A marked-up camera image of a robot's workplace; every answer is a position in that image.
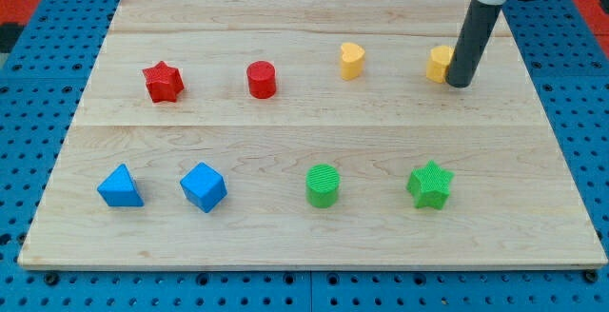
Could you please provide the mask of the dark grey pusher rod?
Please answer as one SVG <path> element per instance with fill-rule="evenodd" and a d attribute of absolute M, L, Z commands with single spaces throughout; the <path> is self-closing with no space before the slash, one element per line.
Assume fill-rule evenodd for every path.
<path fill-rule="evenodd" d="M 471 0 L 445 81 L 453 88 L 470 86 L 490 35 L 497 23 L 501 5 Z"/>

